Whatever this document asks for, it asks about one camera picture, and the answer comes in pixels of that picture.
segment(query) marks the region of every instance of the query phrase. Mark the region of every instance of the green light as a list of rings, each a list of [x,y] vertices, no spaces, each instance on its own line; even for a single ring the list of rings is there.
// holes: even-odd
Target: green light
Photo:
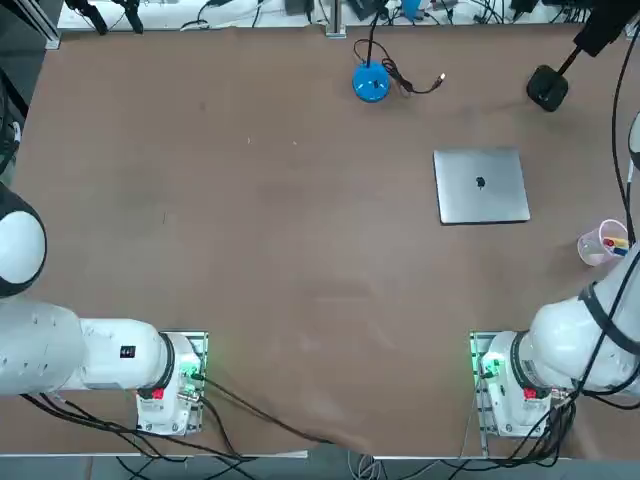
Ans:
[[[183,375],[190,377],[191,375],[195,375],[200,370],[198,365],[195,365],[191,362],[186,362],[180,365],[180,373]]]

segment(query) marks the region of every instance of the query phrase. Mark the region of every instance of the clear cup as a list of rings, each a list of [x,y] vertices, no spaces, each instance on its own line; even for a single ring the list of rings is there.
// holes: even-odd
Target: clear cup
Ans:
[[[589,233],[585,233],[578,239],[578,255],[584,263],[595,267],[618,257],[613,253],[613,248],[604,244],[605,238],[620,238],[626,240],[627,228],[617,220],[608,219]]]

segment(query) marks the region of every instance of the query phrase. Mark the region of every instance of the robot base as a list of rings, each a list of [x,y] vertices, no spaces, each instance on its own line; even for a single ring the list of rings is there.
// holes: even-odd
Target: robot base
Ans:
[[[167,388],[151,398],[136,395],[139,430],[158,435],[188,435],[202,429],[204,382],[190,378],[206,374],[207,332],[164,332],[175,351],[173,373]]]
[[[551,396],[530,397],[514,377],[511,344],[515,332],[472,332],[470,337],[482,447],[486,454],[486,434],[525,437],[551,408]],[[545,425],[531,432],[539,437]]]

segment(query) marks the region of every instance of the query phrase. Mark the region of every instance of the brown table surface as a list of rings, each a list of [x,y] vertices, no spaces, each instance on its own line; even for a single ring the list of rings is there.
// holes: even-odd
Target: brown table surface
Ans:
[[[541,305],[601,277],[576,238],[623,217],[610,116],[627,42],[580,56],[554,114],[524,93],[575,32],[381,29],[416,85],[447,79],[377,105],[351,88],[364,30],[343,41],[315,28],[67,37],[46,56],[18,159],[16,191],[49,235],[29,296],[208,330],[210,373],[281,419],[369,453],[457,456],[469,331],[526,328]],[[625,174],[639,81],[634,59],[620,102]],[[520,149],[531,221],[442,227],[432,151],[497,145]],[[122,392],[73,398],[135,418]],[[245,452],[309,446],[217,403]],[[2,452],[130,451],[19,398],[0,411]],[[639,426],[582,401],[566,454],[637,458]],[[205,427],[191,439],[220,447]],[[465,454],[480,453],[478,438],[474,422]]]

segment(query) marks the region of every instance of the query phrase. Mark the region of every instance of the marker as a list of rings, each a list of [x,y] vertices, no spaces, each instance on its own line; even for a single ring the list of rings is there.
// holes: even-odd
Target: marker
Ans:
[[[608,247],[629,248],[629,242],[623,238],[605,237],[603,243]]]

